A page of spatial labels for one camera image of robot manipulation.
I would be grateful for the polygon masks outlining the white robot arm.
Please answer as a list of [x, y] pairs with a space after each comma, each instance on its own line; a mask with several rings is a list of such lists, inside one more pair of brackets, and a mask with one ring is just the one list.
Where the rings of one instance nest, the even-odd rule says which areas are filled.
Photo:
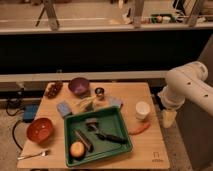
[[166, 85], [158, 93], [164, 107], [162, 111], [164, 128], [172, 126], [177, 110], [186, 99], [213, 116], [213, 87], [205, 82], [207, 77], [208, 69], [199, 61], [175, 67], [166, 73]]

